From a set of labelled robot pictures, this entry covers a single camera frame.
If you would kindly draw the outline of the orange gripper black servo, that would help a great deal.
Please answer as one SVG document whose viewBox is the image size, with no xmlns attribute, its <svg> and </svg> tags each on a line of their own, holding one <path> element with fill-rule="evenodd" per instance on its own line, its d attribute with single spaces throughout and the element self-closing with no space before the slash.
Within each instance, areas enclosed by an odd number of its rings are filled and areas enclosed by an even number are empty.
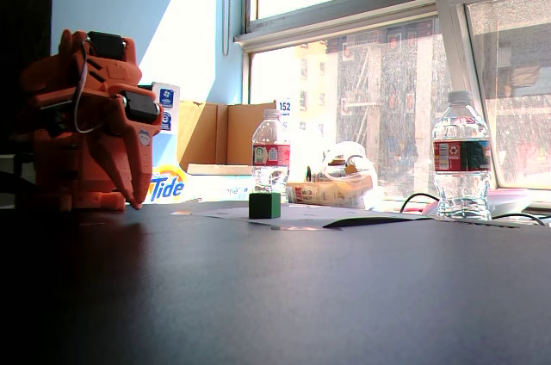
<svg viewBox="0 0 551 365">
<path fill-rule="evenodd" d="M 145 92 L 123 90 L 100 103 L 100 145 L 108 153 L 109 175 L 127 202 L 140 209 L 152 177 L 152 139 L 161 108 Z"/>
</svg>

